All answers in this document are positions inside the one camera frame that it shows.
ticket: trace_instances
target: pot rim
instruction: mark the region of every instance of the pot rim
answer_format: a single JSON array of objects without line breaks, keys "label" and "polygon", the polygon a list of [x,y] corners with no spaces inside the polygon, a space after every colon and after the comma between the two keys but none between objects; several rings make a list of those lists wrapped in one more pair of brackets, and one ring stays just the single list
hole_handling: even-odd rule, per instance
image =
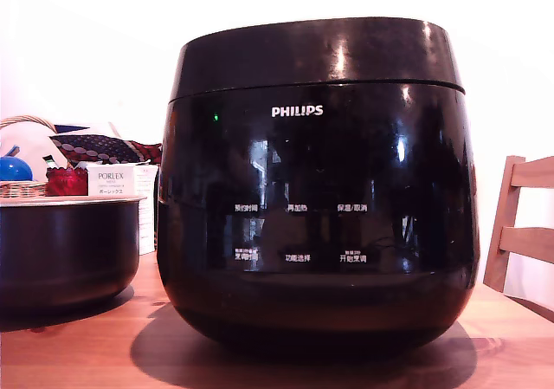
[{"label": "pot rim", "polygon": [[32,198],[0,198],[3,207],[50,207],[58,205],[134,203],[146,196],[56,196]]}]

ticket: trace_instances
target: red container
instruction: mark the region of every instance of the red container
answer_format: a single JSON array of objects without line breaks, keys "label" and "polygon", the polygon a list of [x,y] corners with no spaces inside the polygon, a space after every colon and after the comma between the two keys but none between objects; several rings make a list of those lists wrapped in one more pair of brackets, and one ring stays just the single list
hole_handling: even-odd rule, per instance
[{"label": "red container", "polygon": [[80,168],[48,168],[47,196],[87,196],[88,172]]}]

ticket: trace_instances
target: wooden table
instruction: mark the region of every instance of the wooden table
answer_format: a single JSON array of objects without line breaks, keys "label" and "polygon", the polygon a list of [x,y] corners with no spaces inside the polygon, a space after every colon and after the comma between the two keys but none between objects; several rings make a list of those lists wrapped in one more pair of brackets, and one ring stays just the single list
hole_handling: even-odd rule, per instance
[{"label": "wooden table", "polygon": [[153,254],[141,256],[132,287],[109,308],[12,325],[20,329],[2,334],[1,388],[554,388],[554,324],[482,284],[438,340],[357,364],[225,351],[168,303]]}]

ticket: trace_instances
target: black pot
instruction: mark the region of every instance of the black pot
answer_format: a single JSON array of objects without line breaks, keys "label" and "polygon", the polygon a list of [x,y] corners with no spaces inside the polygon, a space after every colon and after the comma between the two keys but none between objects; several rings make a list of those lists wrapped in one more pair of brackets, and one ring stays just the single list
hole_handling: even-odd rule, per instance
[{"label": "black pot", "polygon": [[2,315],[66,312],[125,289],[139,266],[139,200],[0,200]]},{"label": "black pot", "polygon": [[158,219],[177,311],[251,348],[399,351],[442,334],[479,261],[463,98],[446,32],[421,21],[184,46]]}]

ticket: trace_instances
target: blue ball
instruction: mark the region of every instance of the blue ball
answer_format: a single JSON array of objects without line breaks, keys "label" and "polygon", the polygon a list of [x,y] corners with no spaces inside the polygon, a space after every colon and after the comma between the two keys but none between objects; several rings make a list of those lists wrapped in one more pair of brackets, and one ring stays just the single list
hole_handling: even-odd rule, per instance
[{"label": "blue ball", "polygon": [[16,157],[0,158],[0,181],[32,181],[33,172],[25,161]]}]

